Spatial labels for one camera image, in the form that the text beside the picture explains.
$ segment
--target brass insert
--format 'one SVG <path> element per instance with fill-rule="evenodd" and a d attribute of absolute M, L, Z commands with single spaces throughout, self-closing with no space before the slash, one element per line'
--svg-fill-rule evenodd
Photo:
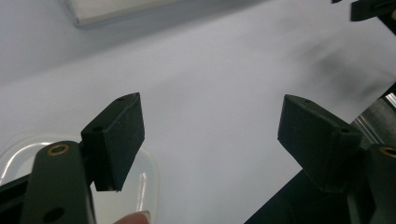
<path fill-rule="evenodd" d="M 385 155 L 396 159 L 396 149 L 393 147 L 381 147 L 379 149 Z"/>
<path fill-rule="evenodd" d="M 65 152 L 67 152 L 70 149 L 70 146 L 67 144 L 60 144 L 60 145 L 56 145 L 53 147 L 50 147 L 47 150 L 47 154 L 49 156 L 59 156 L 64 154 Z"/>

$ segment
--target white table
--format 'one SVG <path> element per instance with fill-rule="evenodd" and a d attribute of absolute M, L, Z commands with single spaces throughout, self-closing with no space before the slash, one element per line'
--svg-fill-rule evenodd
<path fill-rule="evenodd" d="M 84 30 L 56 0 L 2 1 L 0 154 L 139 91 L 157 223 L 243 223 L 300 170 L 276 140 L 284 94 L 350 122 L 396 79 L 395 36 L 349 3 L 189 0 Z"/>

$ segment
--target fingertip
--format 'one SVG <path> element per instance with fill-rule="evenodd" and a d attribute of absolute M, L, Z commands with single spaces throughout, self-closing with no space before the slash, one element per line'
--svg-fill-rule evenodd
<path fill-rule="evenodd" d="M 143 211 L 123 217 L 114 224 L 149 224 L 149 222 L 150 222 L 149 211 Z"/>

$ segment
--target transparent plastic container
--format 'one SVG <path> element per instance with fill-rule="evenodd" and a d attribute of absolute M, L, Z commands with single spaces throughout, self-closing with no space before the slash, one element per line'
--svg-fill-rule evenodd
<path fill-rule="evenodd" d="M 10 147 L 0 158 L 0 185 L 30 174 L 35 154 L 41 148 L 63 140 L 79 142 L 80 138 L 42 134 Z M 114 223 L 138 211 L 150 211 L 151 223 L 155 223 L 158 189 L 157 165 L 149 152 L 141 147 L 122 191 L 97 192 L 94 184 L 91 185 L 97 223 Z"/>

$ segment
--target fingernail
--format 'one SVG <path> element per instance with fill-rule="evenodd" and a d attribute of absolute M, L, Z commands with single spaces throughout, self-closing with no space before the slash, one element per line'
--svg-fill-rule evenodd
<path fill-rule="evenodd" d="M 141 211 L 140 213 L 148 219 L 148 223 L 151 222 L 151 214 L 149 213 L 149 211 Z"/>

